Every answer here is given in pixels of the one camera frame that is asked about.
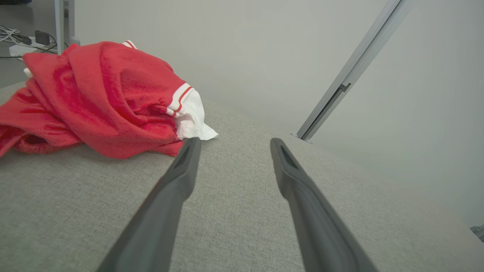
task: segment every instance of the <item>white wall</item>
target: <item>white wall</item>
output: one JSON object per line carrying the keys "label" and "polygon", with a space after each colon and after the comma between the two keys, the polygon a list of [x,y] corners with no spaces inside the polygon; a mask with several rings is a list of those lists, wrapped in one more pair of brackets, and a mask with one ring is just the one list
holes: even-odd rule
{"label": "white wall", "polygon": [[484,1],[419,0],[312,140],[484,224]]}
{"label": "white wall", "polygon": [[386,0],[82,0],[82,44],[132,40],[202,99],[296,132]]}

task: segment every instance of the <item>couch cushion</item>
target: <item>couch cushion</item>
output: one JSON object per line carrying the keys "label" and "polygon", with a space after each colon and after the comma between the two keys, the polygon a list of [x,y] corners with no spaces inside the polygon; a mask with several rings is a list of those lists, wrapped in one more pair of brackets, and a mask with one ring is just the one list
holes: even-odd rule
{"label": "couch cushion", "polygon": [[[0,90],[0,103],[20,85]],[[203,142],[171,271],[304,271],[273,172],[273,134],[204,102],[220,134]],[[279,135],[381,271],[478,271],[483,244],[418,196]],[[173,158],[109,159],[88,146],[0,158],[0,271],[94,271]]]}

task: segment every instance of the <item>white fabric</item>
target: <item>white fabric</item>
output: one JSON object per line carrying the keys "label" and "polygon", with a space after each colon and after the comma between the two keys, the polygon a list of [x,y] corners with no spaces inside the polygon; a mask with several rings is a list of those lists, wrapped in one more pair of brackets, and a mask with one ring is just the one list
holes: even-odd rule
{"label": "white fabric", "polygon": [[175,117],[179,139],[199,137],[200,140],[210,140],[218,137],[218,133],[205,124],[202,100],[195,89],[192,88],[184,96],[181,105],[181,110]]}

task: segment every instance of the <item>gray fabric surface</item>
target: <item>gray fabric surface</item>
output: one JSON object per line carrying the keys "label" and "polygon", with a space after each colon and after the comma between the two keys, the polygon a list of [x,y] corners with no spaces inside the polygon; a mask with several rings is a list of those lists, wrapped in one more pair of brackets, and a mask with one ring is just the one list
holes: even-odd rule
{"label": "gray fabric surface", "polygon": [[[20,85],[0,90],[3,103]],[[204,102],[204,142],[171,271],[304,271],[264,128]],[[459,220],[357,166],[280,136],[381,271],[482,271]],[[172,158],[105,158],[87,146],[0,158],[0,271],[94,271]]]}

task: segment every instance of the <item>red cloth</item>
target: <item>red cloth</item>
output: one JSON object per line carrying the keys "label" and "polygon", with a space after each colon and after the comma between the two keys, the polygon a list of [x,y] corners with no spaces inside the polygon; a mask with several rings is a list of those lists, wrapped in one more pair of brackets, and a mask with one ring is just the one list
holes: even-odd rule
{"label": "red cloth", "polygon": [[111,158],[178,154],[166,107],[185,81],[165,61],[112,42],[23,60],[33,77],[0,106],[0,156],[11,147],[50,153],[82,142]]}

